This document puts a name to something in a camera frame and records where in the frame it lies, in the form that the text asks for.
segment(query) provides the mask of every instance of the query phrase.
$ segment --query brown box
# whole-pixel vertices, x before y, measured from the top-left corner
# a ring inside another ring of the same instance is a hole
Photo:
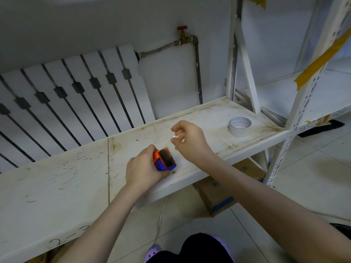
[[[233,164],[235,168],[262,182],[265,172],[257,163],[247,158]],[[212,217],[236,203],[236,200],[212,177],[208,176],[193,184]]]

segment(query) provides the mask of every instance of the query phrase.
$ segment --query white tape roll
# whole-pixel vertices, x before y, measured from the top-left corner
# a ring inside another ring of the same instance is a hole
[[[251,121],[245,117],[235,117],[229,121],[229,132],[233,136],[245,137],[251,132]]]

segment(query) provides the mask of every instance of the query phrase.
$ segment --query shelf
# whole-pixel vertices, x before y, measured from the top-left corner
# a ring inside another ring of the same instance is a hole
[[[228,131],[229,120],[240,116],[252,122],[247,137],[234,137]],[[200,126],[212,150],[231,164],[289,135],[223,97],[1,174],[0,262],[22,263],[80,236],[108,206],[108,194],[111,201],[125,185],[128,160],[150,144],[167,146],[177,168],[135,208],[205,177],[170,143],[171,127],[182,119]]]
[[[287,119],[297,95],[294,82],[296,77],[297,75],[257,86],[260,105]],[[313,121],[347,106],[351,109],[350,81],[350,73],[325,70],[319,78],[301,122]]]

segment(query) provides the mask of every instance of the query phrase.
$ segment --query pipe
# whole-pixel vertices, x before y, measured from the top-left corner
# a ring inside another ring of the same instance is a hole
[[[173,41],[173,42],[171,42],[169,44],[163,45],[162,47],[157,48],[155,50],[152,50],[152,51],[149,51],[149,52],[141,52],[140,53],[140,58],[146,57],[146,56],[151,55],[151,54],[155,54],[155,53],[163,51],[163,50],[165,50],[165,49],[167,49],[169,47],[178,46],[178,45],[180,45],[180,41],[177,39],[176,41]]]
[[[198,90],[199,90],[199,100],[200,105],[203,103],[202,101],[202,87],[201,87],[201,74],[200,74],[200,60],[199,60],[199,40],[197,36],[191,36],[192,43],[195,47],[195,65],[196,65],[196,77],[198,82]]]

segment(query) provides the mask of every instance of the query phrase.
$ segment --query wall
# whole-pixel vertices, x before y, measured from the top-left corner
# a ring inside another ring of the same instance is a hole
[[[245,1],[243,29],[257,84],[291,73],[315,0]],[[186,24],[199,37],[204,102],[224,96],[230,0],[0,0],[0,72],[130,43],[155,49]],[[192,45],[142,59],[156,118],[199,103]],[[238,84],[245,87],[242,70]]]

